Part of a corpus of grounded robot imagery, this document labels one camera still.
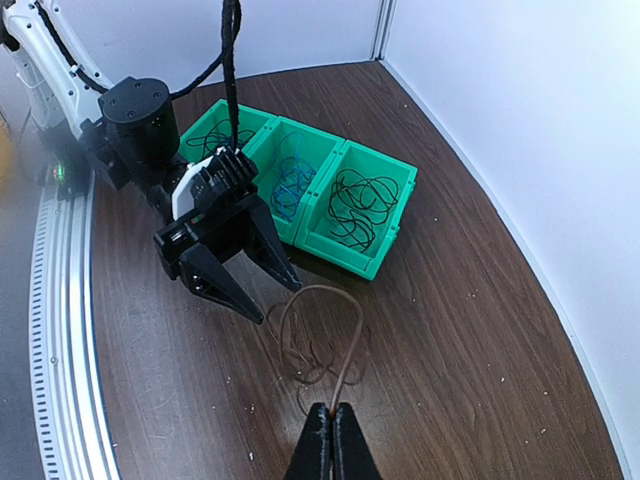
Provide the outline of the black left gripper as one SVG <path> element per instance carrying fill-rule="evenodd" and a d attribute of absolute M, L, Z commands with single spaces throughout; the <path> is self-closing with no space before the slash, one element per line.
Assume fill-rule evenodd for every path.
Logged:
<path fill-rule="evenodd" d="M 250 193 L 222 213 L 221 220 L 189 212 L 154 235 L 165 273 L 201 298 L 260 325 L 264 314 L 225 268 L 247 247 L 247 256 L 286 289 L 302 284 L 287 257 L 269 207 Z"/>

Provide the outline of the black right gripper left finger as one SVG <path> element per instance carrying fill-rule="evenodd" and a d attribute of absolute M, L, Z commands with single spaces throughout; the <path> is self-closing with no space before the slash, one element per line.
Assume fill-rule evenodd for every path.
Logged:
<path fill-rule="evenodd" d="M 314 403 L 306 417 L 284 480 L 328 480 L 332 460 L 332 418 L 324 403 Z"/>

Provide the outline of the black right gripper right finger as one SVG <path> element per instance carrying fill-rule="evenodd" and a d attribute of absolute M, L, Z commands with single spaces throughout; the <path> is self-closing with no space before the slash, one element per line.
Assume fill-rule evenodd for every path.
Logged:
<path fill-rule="evenodd" d="M 349 403 L 338 405 L 332 420 L 332 478 L 381 480 L 363 431 Z"/>

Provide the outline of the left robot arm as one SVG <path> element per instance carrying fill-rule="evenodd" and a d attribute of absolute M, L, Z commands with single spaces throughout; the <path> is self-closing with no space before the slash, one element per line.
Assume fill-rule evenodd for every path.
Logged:
<path fill-rule="evenodd" d="M 154 241 L 166 274 L 196 296 L 261 323 L 263 312 L 226 269 L 238 253 L 291 291 L 300 280 L 259 196 L 258 169 L 236 137 L 191 162 L 179 151 L 177 94 L 156 78 L 112 82 L 54 1 L 5 1 L 10 52 L 39 131 L 62 157 L 59 193 L 83 193 L 90 174 L 135 185 L 162 219 Z"/>

